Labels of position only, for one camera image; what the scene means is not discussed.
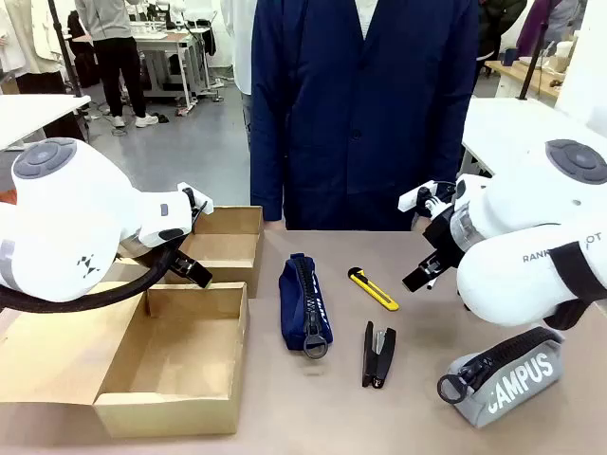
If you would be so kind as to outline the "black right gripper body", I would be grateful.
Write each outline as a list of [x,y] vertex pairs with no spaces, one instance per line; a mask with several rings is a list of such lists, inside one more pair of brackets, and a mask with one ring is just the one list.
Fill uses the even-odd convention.
[[464,251],[451,234],[453,214],[453,206],[448,207],[438,214],[423,232],[423,237],[434,248],[434,253],[423,262],[427,269],[457,268],[464,257]]

